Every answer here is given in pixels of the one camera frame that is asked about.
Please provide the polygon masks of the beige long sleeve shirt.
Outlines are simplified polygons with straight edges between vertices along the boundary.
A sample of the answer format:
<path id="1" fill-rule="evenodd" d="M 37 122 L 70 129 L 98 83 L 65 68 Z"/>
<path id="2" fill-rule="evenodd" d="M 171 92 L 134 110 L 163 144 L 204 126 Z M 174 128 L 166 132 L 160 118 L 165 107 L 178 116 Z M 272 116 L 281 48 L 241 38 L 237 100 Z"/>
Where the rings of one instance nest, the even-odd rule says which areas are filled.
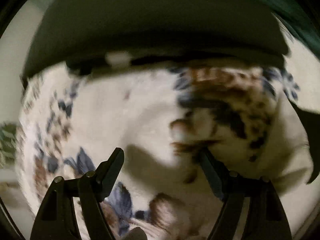
<path id="1" fill-rule="evenodd" d="M 279 94 L 271 127 L 255 162 L 249 161 L 249 149 L 235 139 L 216 144 L 210 151 L 230 171 L 245 178 L 270 179 L 280 195 L 306 184 L 313 172 L 307 133 L 284 93 Z"/>

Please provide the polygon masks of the floral bed quilt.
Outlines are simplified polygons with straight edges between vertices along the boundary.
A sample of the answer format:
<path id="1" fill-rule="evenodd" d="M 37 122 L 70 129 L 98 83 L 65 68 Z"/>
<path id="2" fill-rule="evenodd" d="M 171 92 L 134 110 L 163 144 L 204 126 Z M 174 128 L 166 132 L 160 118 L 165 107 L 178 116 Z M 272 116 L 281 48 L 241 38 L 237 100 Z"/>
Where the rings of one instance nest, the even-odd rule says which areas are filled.
<path id="1" fill-rule="evenodd" d="M 319 112 L 319 60 L 286 28 L 285 67 L 206 60 L 135 68 L 126 52 L 108 55 L 103 75 L 73 75 L 65 63 L 32 77 L 17 132 L 17 173 L 33 214 L 57 176 L 79 178 L 116 147 L 125 163 L 102 210 L 116 238 L 142 227 L 149 239 L 204 239 L 220 212 L 198 162 L 235 139 L 255 162 L 280 93 Z M 310 177 L 280 195 L 292 232 L 319 198 Z"/>

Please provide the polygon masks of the dark green plush blanket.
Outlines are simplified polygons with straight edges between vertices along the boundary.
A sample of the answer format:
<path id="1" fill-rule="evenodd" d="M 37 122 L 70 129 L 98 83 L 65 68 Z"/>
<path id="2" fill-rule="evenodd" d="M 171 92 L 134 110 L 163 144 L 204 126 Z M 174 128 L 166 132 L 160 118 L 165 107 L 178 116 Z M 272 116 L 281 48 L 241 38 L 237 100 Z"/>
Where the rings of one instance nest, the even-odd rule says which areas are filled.
<path id="1" fill-rule="evenodd" d="M 261 0 L 287 29 L 319 57 L 319 0 Z"/>

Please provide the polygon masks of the black folded garment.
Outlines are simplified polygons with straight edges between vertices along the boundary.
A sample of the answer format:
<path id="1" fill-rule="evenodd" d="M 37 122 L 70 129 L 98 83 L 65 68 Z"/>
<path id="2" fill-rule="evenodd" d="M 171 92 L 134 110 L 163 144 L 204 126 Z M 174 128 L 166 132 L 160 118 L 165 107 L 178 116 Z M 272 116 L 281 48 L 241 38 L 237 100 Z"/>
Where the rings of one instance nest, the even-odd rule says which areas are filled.
<path id="1" fill-rule="evenodd" d="M 284 66 L 289 48 L 259 0 L 55 0 L 34 35 L 22 83 L 59 62 L 89 73 L 110 51 L 134 65 L 239 59 Z"/>

